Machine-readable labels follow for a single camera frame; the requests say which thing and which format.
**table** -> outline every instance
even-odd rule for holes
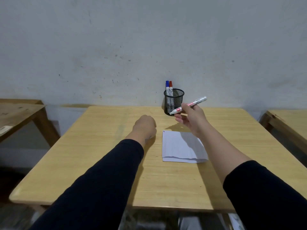
[[[268,131],[276,128],[307,154],[307,110],[268,110],[260,123]]]
[[[33,121],[51,146],[59,139],[41,100],[0,99],[0,142]]]
[[[307,198],[307,169],[245,110],[203,108],[208,121],[243,153]],[[91,106],[55,143],[10,195],[15,203],[51,205],[76,178],[109,152],[143,114],[157,123],[145,149],[128,204],[234,212],[210,162],[162,161],[162,131],[189,131],[160,107]]]

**black sleeve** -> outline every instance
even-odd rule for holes
[[[256,161],[236,167],[223,188],[249,229],[307,229],[307,200]]]
[[[138,142],[122,140],[65,190],[30,229],[117,229],[143,156]]]

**bare forearm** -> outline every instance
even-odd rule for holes
[[[208,121],[201,124],[200,140],[221,183],[238,165],[251,160],[225,139]]]

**pen holder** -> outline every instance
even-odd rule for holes
[[[183,99],[184,94],[185,93],[183,92],[183,90],[178,89],[178,88],[174,88],[173,89],[173,96],[168,96],[168,95],[166,95],[166,90],[165,90],[164,91],[164,97],[165,97],[164,113],[169,115],[169,116],[174,116],[174,115],[170,115],[170,113],[174,109],[181,107],[182,99]]]

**person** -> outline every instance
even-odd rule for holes
[[[187,116],[176,114],[176,121],[202,141],[247,230],[307,228],[303,196],[229,143],[200,107],[182,107]],[[156,132],[155,120],[141,116],[131,133],[76,179],[30,229],[117,229],[144,147]]]

